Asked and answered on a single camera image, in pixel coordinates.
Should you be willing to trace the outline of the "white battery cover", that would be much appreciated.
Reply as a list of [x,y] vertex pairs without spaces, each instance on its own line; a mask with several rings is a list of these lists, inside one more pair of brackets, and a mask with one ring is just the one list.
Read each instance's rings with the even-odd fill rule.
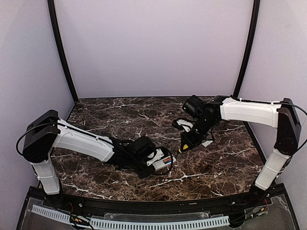
[[202,142],[202,145],[206,148],[207,146],[209,146],[212,143],[213,143],[213,140],[206,140],[206,141]]

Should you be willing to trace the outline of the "yellow handled screwdriver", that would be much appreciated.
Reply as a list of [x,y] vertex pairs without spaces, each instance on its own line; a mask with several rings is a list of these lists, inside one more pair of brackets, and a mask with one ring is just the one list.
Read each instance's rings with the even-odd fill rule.
[[186,152],[188,150],[190,150],[189,145],[188,144],[182,144],[177,152],[178,153],[183,153],[183,152]]

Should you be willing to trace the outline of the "white remote control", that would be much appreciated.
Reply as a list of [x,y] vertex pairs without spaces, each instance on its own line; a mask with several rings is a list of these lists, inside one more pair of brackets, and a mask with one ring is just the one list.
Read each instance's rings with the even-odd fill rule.
[[152,165],[155,168],[156,171],[161,170],[167,166],[170,166],[172,162],[176,162],[175,157],[167,156],[163,159],[160,159],[158,161],[155,161]]

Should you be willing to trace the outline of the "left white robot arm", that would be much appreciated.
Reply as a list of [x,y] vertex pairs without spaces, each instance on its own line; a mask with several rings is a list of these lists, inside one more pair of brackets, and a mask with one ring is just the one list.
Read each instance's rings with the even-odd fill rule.
[[147,137],[131,141],[95,135],[60,119],[55,110],[32,122],[20,139],[24,146],[18,153],[31,163],[47,195],[60,193],[60,182],[50,158],[55,148],[94,157],[119,169],[132,168],[140,178],[155,172],[154,163],[164,156]]

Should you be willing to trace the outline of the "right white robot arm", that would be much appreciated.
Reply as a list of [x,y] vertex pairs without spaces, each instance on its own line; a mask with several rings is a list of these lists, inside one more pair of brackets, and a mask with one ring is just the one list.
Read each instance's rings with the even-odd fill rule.
[[265,198],[273,181],[301,149],[301,124],[296,112],[297,106],[289,98],[280,102],[263,102],[216,96],[204,102],[193,95],[184,102],[182,109],[194,121],[174,121],[179,126],[178,129],[183,131],[179,152],[186,152],[203,144],[208,132],[221,120],[251,122],[277,129],[273,150],[249,189],[247,205],[251,207]]

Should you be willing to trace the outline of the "black front rail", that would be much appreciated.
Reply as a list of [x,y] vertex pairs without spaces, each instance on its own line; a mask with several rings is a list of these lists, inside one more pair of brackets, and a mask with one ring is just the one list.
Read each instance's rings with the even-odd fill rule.
[[193,212],[238,215],[243,214],[246,209],[265,205],[264,199],[248,201],[248,193],[210,199],[156,202],[104,200],[68,194],[47,196],[42,191],[36,197],[49,207],[85,216],[104,216],[106,213],[173,215]]

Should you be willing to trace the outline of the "right black frame post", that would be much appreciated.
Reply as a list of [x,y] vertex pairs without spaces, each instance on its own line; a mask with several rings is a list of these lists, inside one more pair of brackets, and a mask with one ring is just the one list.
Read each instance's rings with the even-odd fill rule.
[[249,30],[248,30],[248,36],[247,36],[247,42],[246,42],[246,47],[245,51],[243,54],[242,58],[242,63],[241,67],[239,70],[239,75],[236,81],[235,89],[233,92],[233,95],[235,97],[239,96],[244,77],[246,74],[247,66],[248,66],[248,61],[250,57],[250,53],[252,50],[253,46],[253,41],[254,41],[254,36],[257,28],[257,21],[258,21],[258,15],[259,15],[259,10],[260,10],[260,0],[254,0],[253,1],[253,7],[252,7],[252,13],[251,13],[251,20],[250,20],[250,25],[249,25]]

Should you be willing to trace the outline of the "black frame post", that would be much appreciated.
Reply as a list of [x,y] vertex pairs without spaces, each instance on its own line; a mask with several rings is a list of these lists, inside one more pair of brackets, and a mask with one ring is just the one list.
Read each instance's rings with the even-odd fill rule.
[[250,25],[249,25],[249,30],[248,30],[248,36],[247,36],[247,42],[246,42],[246,47],[245,51],[243,54],[242,58],[242,63],[241,67],[239,70],[239,75],[236,81],[235,89],[233,92],[233,95],[235,97],[239,96],[244,77],[246,74],[247,66],[248,66],[248,61],[250,57],[250,53],[252,50],[253,46],[253,41],[254,41],[254,36],[257,28],[257,21],[258,21],[258,15],[259,15],[259,10],[260,10],[260,0],[254,0],[253,1],[253,7],[252,7],[252,13],[251,13],[251,20],[250,20]]
[[73,79],[70,73],[69,65],[66,59],[65,51],[64,51],[64,46],[63,42],[61,39],[61,34],[60,34],[60,29],[59,29],[59,23],[57,19],[57,13],[56,13],[56,6],[55,6],[55,1],[54,0],[47,0],[47,5],[48,5],[48,11],[49,11],[49,16],[50,16],[50,21],[51,21],[51,26],[53,30],[53,35],[59,55],[59,59],[61,62],[61,66],[63,69],[63,73],[71,94],[71,97],[73,99],[73,102],[76,104],[79,101],[77,91],[75,89]]

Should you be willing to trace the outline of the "left black frame post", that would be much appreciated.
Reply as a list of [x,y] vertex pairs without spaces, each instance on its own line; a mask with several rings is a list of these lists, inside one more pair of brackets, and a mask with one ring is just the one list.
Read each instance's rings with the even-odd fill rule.
[[64,46],[63,42],[61,39],[61,34],[60,34],[60,29],[59,29],[59,23],[57,19],[57,13],[56,13],[56,6],[55,6],[55,1],[54,0],[47,0],[47,5],[48,5],[48,11],[49,11],[49,16],[50,16],[50,21],[51,21],[51,26],[53,30],[53,35],[59,55],[59,59],[61,62],[61,66],[63,69],[63,73],[71,94],[71,97],[73,99],[73,102],[76,104],[79,101],[77,91],[75,89],[73,79],[70,73],[69,65],[66,59],[65,51],[64,51]]

